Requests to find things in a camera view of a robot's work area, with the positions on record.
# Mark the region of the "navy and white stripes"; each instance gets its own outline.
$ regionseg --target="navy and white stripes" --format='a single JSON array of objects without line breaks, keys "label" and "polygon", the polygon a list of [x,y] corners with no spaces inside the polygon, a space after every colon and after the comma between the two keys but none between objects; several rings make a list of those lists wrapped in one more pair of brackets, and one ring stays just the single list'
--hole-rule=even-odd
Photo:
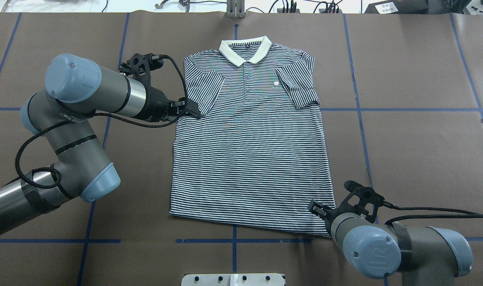
[{"label": "navy and white stripes", "polygon": [[[230,48],[250,59],[260,44]],[[170,214],[327,235],[307,210],[311,199],[335,206],[314,58],[268,47],[239,67],[217,50],[185,58],[189,96],[204,117],[176,126]]]}]

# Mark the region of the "shirt sleeve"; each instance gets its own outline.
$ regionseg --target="shirt sleeve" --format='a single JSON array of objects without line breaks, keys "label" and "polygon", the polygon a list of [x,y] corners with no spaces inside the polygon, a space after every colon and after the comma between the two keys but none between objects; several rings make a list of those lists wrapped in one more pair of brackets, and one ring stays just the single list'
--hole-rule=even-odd
[{"label": "shirt sleeve", "polygon": [[303,52],[299,60],[275,70],[296,109],[320,104],[312,81],[315,60],[316,58]]},{"label": "shirt sleeve", "polygon": [[196,67],[190,58],[185,58],[185,83],[188,98],[198,104],[201,115],[207,115],[213,107],[223,83],[223,75],[204,71]]}]

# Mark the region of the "blue tape line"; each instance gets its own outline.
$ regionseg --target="blue tape line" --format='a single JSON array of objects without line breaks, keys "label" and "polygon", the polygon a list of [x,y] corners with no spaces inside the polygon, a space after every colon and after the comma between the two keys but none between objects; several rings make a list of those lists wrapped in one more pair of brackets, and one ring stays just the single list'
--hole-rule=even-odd
[{"label": "blue tape line", "polygon": [[91,203],[91,209],[89,211],[89,219],[87,221],[87,229],[86,229],[86,234],[85,234],[85,240],[84,240],[84,248],[83,248],[83,254],[81,258],[81,267],[79,269],[79,275],[77,278],[77,286],[80,286],[82,284],[82,278],[84,274],[84,266],[85,266],[85,257],[87,255],[87,247],[89,245],[89,237],[91,235],[91,224],[93,224],[93,213],[95,212],[95,204],[96,202],[93,201]]},{"label": "blue tape line", "polygon": [[311,243],[313,239],[267,238],[267,239],[238,239],[238,243]]},{"label": "blue tape line", "polygon": [[12,46],[12,42],[14,41],[14,37],[16,35],[16,31],[17,31],[17,28],[18,28],[18,24],[20,23],[21,17],[22,17],[22,13],[19,13],[19,15],[17,17],[16,25],[14,27],[14,30],[12,31],[12,35],[10,36],[10,40],[8,41],[8,45],[6,47],[5,54],[3,54],[3,59],[1,60],[0,75],[1,75],[1,71],[3,70],[3,65],[5,65],[5,60],[6,60],[6,57],[8,56],[8,52],[10,51],[10,47]]},{"label": "blue tape line", "polygon": [[237,244],[236,241],[238,240],[238,227],[233,225],[233,273],[238,272],[238,251],[237,251]]},{"label": "blue tape line", "polygon": [[20,111],[20,107],[0,107],[0,111]]},{"label": "blue tape line", "polygon": [[469,85],[471,86],[471,90],[474,95],[474,100],[476,101],[476,106],[478,107],[478,111],[480,112],[481,119],[483,120],[483,110],[481,109],[480,100],[478,98],[478,93],[476,93],[476,89],[474,88],[473,79],[471,77],[471,73],[469,72],[469,68],[467,67],[466,58],[464,57],[464,52],[462,51],[461,43],[459,41],[459,36],[457,35],[457,28],[455,26],[454,15],[450,13],[450,21],[452,22],[452,28],[454,30],[455,41],[457,43],[457,47],[459,48],[459,53],[461,55],[462,64],[464,65],[464,69],[466,70],[466,75],[469,80]]},{"label": "blue tape line", "polygon": [[109,135],[110,127],[111,127],[111,118],[107,117],[107,124],[105,125],[105,133],[103,134],[103,142],[102,142],[103,149],[105,149],[105,144],[107,144],[107,136]]},{"label": "blue tape line", "polygon": [[226,238],[226,239],[176,239],[176,243],[232,243],[233,239]]},{"label": "blue tape line", "polygon": [[351,66],[351,77],[353,80],[354,94],[356,94],[356,109],[358,111],[358,121],[360,123],[361,142],[363,143],[363,153],[365,154],[365,165],[367,166],[367,173],[369,174],[370,186],[374,187],[374,185],[372,184],[372,173],[370,172],[369,153],[367,151],[367,141],[365,140],[365,129],[363,128],[363,118],[361,117],[361,105],[360,105],[360,99],[358,96],[358,84],[356,83],[356,78],[354,77],[353,54],[351,52],[351,42],[349,40],[347,17],[345,16],[345,14],[342,14],[342,15],[343,15],[343,25],[345,29],[345,40],[347,42],[347,51],[349,54],[349,64]]},{"label": "blue tape line", "polygon": [[361,108],[363,112],[477,112],[476,108]]},{"label": "blue tape line", "polygon": [[[320,108],[322,112],[357,112],[357,108]],[[479,112],[478,108],[360,108],[362,112]]]},{"label": "blue tape line", "polygon": [[292,238],[238,238],[238,239],[176,239],[177,244],[186,243],[311,243],[313,239]]},{"label": "blue tape line", "polygon": [[121,239],[90,239],[88,243],[121,243]]},{"label": "blue tape line", "polygon": [[128,30],[128,20],[129,19],[130,19],[130,13],[126,13],[125,29],[123,30],[123,38],[121,40],[121,49],[119,51],[119,63],[121,63],[123,61],[123,50],[125,50],[126,31]]},{"label": "blue tape line", "polygon": [[[35,238],[5,238],[0,239],[0,243],[84,243],[84,239],[35,239]],[[89,243],[121,243],[121,239],[94,239]]]},{"label": "blue tape line", "polygon": [[322,112],[357,112],[357,108],[320,108]]},{"label": "blue tape line", "polygon": [[84,243],[84,239],[0,239],[0,243]]},{"label": "blue tape line", "polygon": [[467,241],[475,241],[475,242],[482,242],[483,237],[466,237]]}]

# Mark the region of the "white collar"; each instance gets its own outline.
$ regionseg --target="white collar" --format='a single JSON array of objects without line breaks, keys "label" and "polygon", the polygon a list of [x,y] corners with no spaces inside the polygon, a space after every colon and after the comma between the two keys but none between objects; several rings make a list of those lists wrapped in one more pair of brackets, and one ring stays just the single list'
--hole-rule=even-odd
[{"label": "white collar", "polygon": [[[261,45],[259,46],[259,49],[257,52],[254,54],[254,56],[250,60],[245,60],[241,56],[238,56],[231,47],[229,47],[230,44],[244,44],[244,43],[250,43],[250,42],[261,42]],[[253,64],[259,63],[260,60],[262,60],[267,54],[272,46],[272,42],[267,36],[259,37],[259,38],[253,38],[253,39],[246,39],[246,40],[230,40],[230,41],[222,41],[220,48],[218,49],[219,52],[229,60],[229,62],[233,63],[237,67],[243,65],[245,62],[251,62]]]}]

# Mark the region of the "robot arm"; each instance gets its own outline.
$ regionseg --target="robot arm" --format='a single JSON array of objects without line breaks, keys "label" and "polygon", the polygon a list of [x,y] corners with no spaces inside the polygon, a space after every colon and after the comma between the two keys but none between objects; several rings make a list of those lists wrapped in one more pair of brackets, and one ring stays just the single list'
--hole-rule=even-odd
[{"label": "robot arm", "polygon": [[35,135],[54,128],[45,137],[59,161],[0,188],[0,235],[75,197],[94,201],[120,185],[112,161],[87,122],[96,110],[149,122],[172,123],[180,114],[200,117],[193,101],[171,101],[151,87],[150,72],[163,66],[163,57],[135,54],[121,65],[123,73],[72,54],[52,60],[45,90],[25,103],[20,117]]},{"label": "robot arm", "polygon": [[[473,254],[466,239],[453,230],[419,228],[401,223],[374,224],[381,206],[400,209],[384,200],[373,188],[346,181],[350,192],[336,209],[312,200],[308,209],[321,217],[332,239],[343,250],[345,258],[363,275],[382,279],[402,272],[403,286],[452,286],[454,278],[471,270]],[[348,203],[353,196],[359,203]],[[374,205],[372,214],[365,207]],[[447,215],[462,218],[483,218],[483,215],[462,210],[430,209],[463,212],[466,215]]]}]

